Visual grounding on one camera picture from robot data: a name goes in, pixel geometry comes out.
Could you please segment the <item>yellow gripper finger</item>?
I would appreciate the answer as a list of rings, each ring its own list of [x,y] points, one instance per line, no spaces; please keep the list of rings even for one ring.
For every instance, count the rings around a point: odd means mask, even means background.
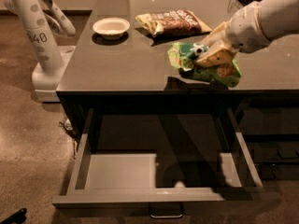
[[[210,33],[201,41],[201,44],[207,46],[209,49],[219,48],[221,46],[221,38],[221,32],[217,32],[216,34]]]
[[[198,67],[208,68],[217,66],[224,63],[229,63],[234,54],[227,49],[216,49],[201,52],[199,57],[195,60],[194,64]]]

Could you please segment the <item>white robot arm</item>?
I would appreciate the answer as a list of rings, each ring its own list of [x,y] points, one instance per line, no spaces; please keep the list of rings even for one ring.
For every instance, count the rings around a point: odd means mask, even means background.
[[[262,0],[240,8],[201,43],[208,50],[195,64],[211,67],[229,63],[238,53],[267,48],[274,40],[299,33],[299,0]]]

